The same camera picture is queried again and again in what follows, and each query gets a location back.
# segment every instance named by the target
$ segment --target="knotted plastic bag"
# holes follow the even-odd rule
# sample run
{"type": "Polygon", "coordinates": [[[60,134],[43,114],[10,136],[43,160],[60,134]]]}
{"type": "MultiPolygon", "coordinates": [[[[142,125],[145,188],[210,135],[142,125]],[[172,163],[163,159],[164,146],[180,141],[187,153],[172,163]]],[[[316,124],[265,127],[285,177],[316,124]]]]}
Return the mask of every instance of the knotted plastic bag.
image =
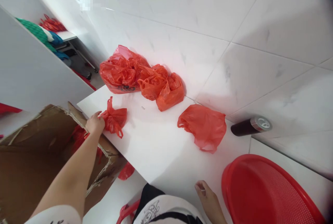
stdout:
{"type": "Polygon", "coordinates": [[[117,109],[112,107],[112,97],[108,100],[108,108],[101,114],[105,121],[105,129],[110,133],[116,133],[120,138],[123,137],[122,128],[124,127],[127,119],[127,109],[117,109]]]}
{"type": "Polygon", "coordinates": [[[154,65],[152,68],[143,67],[141,79],[138,80],[141,94],[154,101],[167,83],[168,71],[162,65],[154,65]]]}
{"type": "Polygon", "coordinates": [[[156,104],[160,111],[165,111],[182,102],[184,100],[184,96],[184,86],[180,77],[176,73],[171,73],[166,80],[166,85],[163,87],[156,99],[156,104]]]}
{"type": "Polygon", "coordinates": [[[149,67],[147,60],[139,54],[119,45],[113,55],[100,64],[100,76],[114,94],[140,90],[138,79],[143,67],[149,67]]]}
{"type": "Polygon", "coordinates": [[[199,104],[190,105],[178,118],[178,128],[194,135],[201,151],[215,153],[227,131],[225,114],[199,104]]]}
{"type": "Polygon", "coordinates": [[[118,178],[122,181],[127,180],[135,171],[135,168],[127,162],[125,167],[120,171],[118,178]]]}

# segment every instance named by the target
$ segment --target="bottle cap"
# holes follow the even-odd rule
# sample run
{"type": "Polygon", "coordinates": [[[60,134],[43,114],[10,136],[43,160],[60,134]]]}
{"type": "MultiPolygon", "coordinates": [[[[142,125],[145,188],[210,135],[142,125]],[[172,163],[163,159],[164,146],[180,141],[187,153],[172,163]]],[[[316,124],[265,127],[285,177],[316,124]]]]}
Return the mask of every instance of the bottle cap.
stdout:
{"type": "Polygon", "coordinates": [[[260,132],[266,132],[272,129],[272,124],[263,116],[252,117],[250,123],[253,128],[260,132]]]}

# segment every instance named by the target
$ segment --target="green fabric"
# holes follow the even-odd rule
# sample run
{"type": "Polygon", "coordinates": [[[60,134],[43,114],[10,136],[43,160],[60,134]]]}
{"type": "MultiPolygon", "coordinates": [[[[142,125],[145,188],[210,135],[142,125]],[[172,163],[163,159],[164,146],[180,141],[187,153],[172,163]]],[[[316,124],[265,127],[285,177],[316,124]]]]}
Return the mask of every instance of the green fabric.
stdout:
{"type": "Polygon", "coordinates": [[[39,39],[47,48],[51,50],[51,52],[56,52],[57,50],[49,43],[48,36],[43,32],[43,30],[30,21],[25,19],[16,18],[20,23],[29,30],[37,39],[39,39]]]}

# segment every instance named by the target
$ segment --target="hand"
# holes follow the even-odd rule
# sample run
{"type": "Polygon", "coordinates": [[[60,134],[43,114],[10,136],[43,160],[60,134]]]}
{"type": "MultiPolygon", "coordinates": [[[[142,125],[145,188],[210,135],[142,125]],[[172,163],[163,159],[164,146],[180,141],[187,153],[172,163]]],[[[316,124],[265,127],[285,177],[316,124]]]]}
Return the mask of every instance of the hand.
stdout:
{"type": "Polygon", "coordinates": [[[227,224],[219,199],[208,184],[205,181],[198,181],[195,184],[195,190],[197,191],[204,211],[212,224],[227,224]]]}
{"type": "Polygon", "coordinates": [[[103,129],[105,127],[105,122],[102,117],[98,117],[98,115],[101,113],[101,111],[96,112],[93,114],[86,123],[86,128],[89,131],[89,133],[98,133],[102,134],[103,129]]]}

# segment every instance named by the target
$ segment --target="plastic bag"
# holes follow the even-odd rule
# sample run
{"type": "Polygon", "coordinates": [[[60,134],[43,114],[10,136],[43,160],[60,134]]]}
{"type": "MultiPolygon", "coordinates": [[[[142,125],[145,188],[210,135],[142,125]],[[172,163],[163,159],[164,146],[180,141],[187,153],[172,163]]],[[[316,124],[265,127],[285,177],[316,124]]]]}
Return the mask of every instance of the plastic bag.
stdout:
{"type": "Polygon", "coordinates": [[[160,111],[165,111],[172,106],[184,100],[185,91],[180,77],[176,73],[171,75],[166,80],[166,85],[161,90],[161,93],[156,99],[156,104],[160,111]]]}
{"type": "Polygon", "coordinates": [[[113,55],[100,64],[100,76],[114,94],[136,92],[140,90],[137,81],[144,67],[150,68],[144,57],[119,45],[113,55]]]}
{"type": "Polygon", "coordinates": [[[45,30],[51,31],[51,32],[61,32],[66,31],[67,29],[63,26],[61,22],[59,22],[57,19],[52,18],[50,19],[49,16],[44,14],[46,20],[41,19],[42,23],[39,23],[41,27],[43,27],[45,30]]]}
{"type": "Polygon", "coordinates": [[[168,71],[162,65],[154,65],[152,68],[144,67],[141,71],[141,79],[138,80],[141,94],[154,101],[167,83],[168,71]]]}
{"type": "Polygon", "coordinates": [[[135,168],[127,162],[125,167],[120,171],[118,178],[122,181],[127,180],[131,175],[133,175],[135,168]]]}
{"type": "MultiPolygon", "coordinates": [[[[80,125],[77,125],[75,127],[74,131],[69,137],[69,139],[70,138],[74,139],[72,154],[74,154],[79,149],[79,147],[81,147],[82,143],[88,138],[89,135],[90,133],[87,133],[86,130],[82,128],[80,125]]],[[[96,156],[100,158],[99,164],[101,163],[102,155],[103,151],[99,147],[97,147],[96,156]]]]}
{"type": "Polygon", "coordinates": [[[201,151],[215,153],[227,131],[225,114],[199,104],[190,105],[178,118],[178,128],[193,133],[201,151]]]}
{"type": "Polygon", "coordinates": [[[127,109],[117,109],[112,107],[112,97],[108,100],[108,108],[101,114],[105,121],[105,129],[110,133],[116,133],[120,138],[123,137],[122,128],[124,127],[127,119],[127,109]]]}

